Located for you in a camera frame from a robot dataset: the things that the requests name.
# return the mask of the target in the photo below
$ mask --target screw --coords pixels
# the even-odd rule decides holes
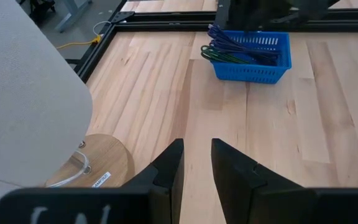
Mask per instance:
[[[89,174],[90,172],[92,171],[92,167],[91,166],[88,166],[85,171],[83,172],[83,174]]]
[[[84,141],[81,141],[80,145],[78,146],[80,149],[83,149],[86,146]]]

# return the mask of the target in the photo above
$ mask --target blue cable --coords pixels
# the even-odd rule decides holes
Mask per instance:
[[[246,47],[230,39],[218,26],[209,25],[208,35],[212,38],[209,46],[223,54],[241,53],[253,59],[259,65],[277,65],[280,50],[262,50]]]

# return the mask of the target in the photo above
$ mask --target black mount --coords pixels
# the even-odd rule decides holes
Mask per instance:
[[[358,223],[358,189],[303,188],[220,139],[211,158],[227,224]]]

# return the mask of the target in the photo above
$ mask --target black metal frame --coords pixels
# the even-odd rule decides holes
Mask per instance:
[[[87,82],[104,52],[118,32],[204,32],[209,24],[218,24],[225,29],[233,29],[227,24],[229,5],[222,4],[228,0],[220,0],[217,11],[194,12],[120,12],[126,0],[117,6],[100,34],[102,40],[92,44],[81,60],[77,61],[74,71]],[[329,9],[326,16],[318,21],[294,24],[280,20],[272,20],[264,31],[281,32],[358,32],[358,9]]]

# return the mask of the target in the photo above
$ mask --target green cable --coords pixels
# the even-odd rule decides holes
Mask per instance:
[[[237,58],[233,55],[227,53],[221,53],[217,50],[214,50],[212,47],[204,45],[201,47],[201,56],[206,60],[212,62],[226,62],[226,63],[246,63],[249,64],[250,62]]]

